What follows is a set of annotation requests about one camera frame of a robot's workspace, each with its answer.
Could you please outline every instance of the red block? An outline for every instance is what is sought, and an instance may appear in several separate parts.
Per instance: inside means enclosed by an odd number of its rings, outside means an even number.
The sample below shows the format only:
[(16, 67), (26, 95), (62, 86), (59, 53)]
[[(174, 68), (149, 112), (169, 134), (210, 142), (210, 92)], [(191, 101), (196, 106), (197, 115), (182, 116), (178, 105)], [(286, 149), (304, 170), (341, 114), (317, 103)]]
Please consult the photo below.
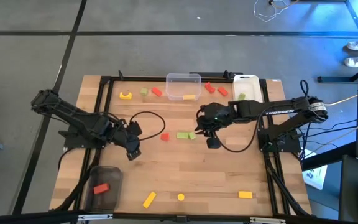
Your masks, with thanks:
[(162, 92), (161, 92), (158, 88), (156, 88), (156, 87), (153, 87), (153, 88), (152, 88), (152, 92), (153, 92), (154, 94), (156, 94), (157, 96), (161, 96), (161, 95), (162, 95)]
[(218, 92), (220, 92), (223, 96), (227, 96), (227, 94), (229, 94), (223, 87), (219, 87)]
[(98, 185), (98, 186), (93, 188), (93, 193), (94, 194), (101, 194), (101, 193), (106, 192), (108, 190), (110, 190), (109, 184), (101, 184), (101, 185)]
[(211, 86), (211, 83), (205, 84), (205, 88), (209, 91), (209, 93), (214, 93), (215, 92), (215, 88), (213, 88)]
[(169, 141), (169, 133), (161, 134), (161, 140)]

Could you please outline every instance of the lime green block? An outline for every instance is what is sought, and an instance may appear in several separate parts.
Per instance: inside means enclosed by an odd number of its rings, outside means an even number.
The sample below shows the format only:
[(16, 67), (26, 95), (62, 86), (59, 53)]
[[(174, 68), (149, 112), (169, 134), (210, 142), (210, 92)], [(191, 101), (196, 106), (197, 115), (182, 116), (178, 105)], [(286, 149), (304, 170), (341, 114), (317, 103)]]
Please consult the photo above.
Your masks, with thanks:
[(189, 133), (177, 133), (177, 139), (188, 139)]
[(238, 100), (245, 100), (245, 99), (246, 99), (246, 94), (245, 93), (240, 93)]
[(146, 96), (146, 95), (147, 95), (147, 89), (146, 89), (146, 88), (142, 88), (142, 89), (140, 90), (140, 94), (141, 94), (142, 96)]
[(196, 134), (194, 133), (194, 132), (190, 132), (189, 133), (189, 139), (190, 140), (193, 140), (193, 139), (195, 139), (196, 138)]

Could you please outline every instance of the gray floor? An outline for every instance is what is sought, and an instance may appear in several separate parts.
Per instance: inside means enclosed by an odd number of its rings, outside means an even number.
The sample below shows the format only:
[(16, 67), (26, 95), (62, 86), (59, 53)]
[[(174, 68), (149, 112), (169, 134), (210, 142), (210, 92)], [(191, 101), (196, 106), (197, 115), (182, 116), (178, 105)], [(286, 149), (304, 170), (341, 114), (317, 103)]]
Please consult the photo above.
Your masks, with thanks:
[[(358, 15), (358, 1), (351, 0)], [(80, 0), (0, 1), (0, 30), (71, 30)], [(125, 1), (89, 0), (80, 30), (246, 30), (246, 31), (357, 31), (344, 3), (299, 3), (271, 22), (253, 15), (253, 1)], [(272, 11), (264, 1), (257, 9)], [(343, 60), (358, 52), (343, 49), (346, 38), (308, 37), (77, 37), (60, 90), (74, 103), (83, 75), (158, 75), (172, 72), (230, 70), (283, 80), (287, 98), (302, 95), (299, 81), (310, 84), (310, 94), (330, 103), (357, 94), (357, 85), (317, 84), (320, 75), (349, 76)], [(0, 37), (0, 215), (8, 214), (41, 117), (30, 111), (38, 90), (51, 88), (56, 79), (67, 37)], [(330, 119), (320, 125), (356, 118), (356, 99), (328, 108)], [(24, 212), (47, 211), (62, 153), (65, 125), (51, 121), (40, 160), (25, 202)], [(311, 141), (327, 142), (342, 132)], [(351, 142), (349, 135), (335, 144)], [(309, 143), (308, 149), (317, 144)], [(319, 152), (332, 149), (322, 148)], [(339, 192), (338, 167), (330, 166), (324, 188)], [(320, 192), (308, 189), (310, 198)], [(320, 217), (335, 214), (312, 203)]]

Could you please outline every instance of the yellow block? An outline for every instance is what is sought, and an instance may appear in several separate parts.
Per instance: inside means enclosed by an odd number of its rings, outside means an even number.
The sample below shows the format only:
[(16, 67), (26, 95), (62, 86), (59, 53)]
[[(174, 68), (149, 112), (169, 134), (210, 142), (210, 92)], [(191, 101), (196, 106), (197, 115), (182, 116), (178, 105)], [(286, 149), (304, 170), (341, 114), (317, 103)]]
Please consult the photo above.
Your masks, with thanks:
[(119, 93), (119, 98), (122, 100), (131, 100), (132, 99), (132, 93), (128, 93), (128, 95), (122, 94), (122, 92)]
[(243, 192), (243, 191), (239, 191), (239, 198), (248, 198), (248, 199), (252, 199), (252, 192)]
[(183, 100), (196, 100), (196, 95), (183, 95)]
[(155, 196), (157, 196), (157, 194), (155, 192), (151, 192), (147, 197), (146, 201), (144, 201), (143, 207), (148, 208), (150, 204), (153, 202)]
[(185, 199), (185, 195), (184, 194), (178, 194), (178, 200), (179, 201), (183, 201)]

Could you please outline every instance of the wooden tabletop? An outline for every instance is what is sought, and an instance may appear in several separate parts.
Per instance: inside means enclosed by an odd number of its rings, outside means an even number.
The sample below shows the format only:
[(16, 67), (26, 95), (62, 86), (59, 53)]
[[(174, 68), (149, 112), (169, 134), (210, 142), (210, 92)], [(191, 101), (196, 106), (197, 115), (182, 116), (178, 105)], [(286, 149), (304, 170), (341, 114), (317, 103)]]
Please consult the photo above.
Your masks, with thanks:
[[(93, 112), (98, 94), (100, 76), (85, 75), (76, 102), (77, 107)], [(127, 121), (140, 111), (153, 111), (162, 116), (167, 124), (165, 133), (170, 134), (169, 142), (155, 137), (142, 141), (142, 155), (128, 161), (126, 150), (108, 145), (102, 151), (100, 165), (115, 166), (123, 173), (120, 200), (115, 212), (194, 214), (194, 215), (272, 215), (269, 189), (262, 153), (257, 139), (248, 150), (231, 153), (219, 149), (208, 149), (206, 138), (197, 136), (195, 140), (177, 139), (177, 132), (190, 132), (196, 127), (196, 112), (200, 105), (217, 102), (226, 105), (232, 100), (232, 84), (213, 83), (223, 86), (229, 95), (210, 94), (202, 87), (197, 101), (170, 101), (165, 95), (165, 82), (114, 82), (109, 112)], [(149, 92), (140, 95), (141, 88), (159, 88), (163, 95)], [(267, 80), (270, 101), (284, 100), (280, 80)], [(107, 86), (100, 110), (103, 110)], [(132, 93), (131, 100), (119, 99), (119, 93)], [(273, 117), (275, 124), (288, 119), (288, 115)], [(151, 114), (141, 114), (135, 118), (143, 130), (140, 136), (146, 137), (159, 132), (162, 122)], [(219, 138), (233, 150), (242, 149), (251, 139), (255, 122), (235, 124), (218, 132)], [(59, 206), (78, 182), (84, 149), (69, 152), (62, 160), (57, 176), (50, 208)], [(280, 153), (285, 183), (295, 200), (304, 210), (311, 213), (300, 163), (288, 153)], [(239, 199), (238, 191), (253, 193), (253, 199)], [(157, 193), (151, 206), (142, 206), (149, 193)], [(275, 186), (279, 212), (283, 213), (280, 191)], [(183, 193), (185, 200), (180, 202), (177, 195)]]

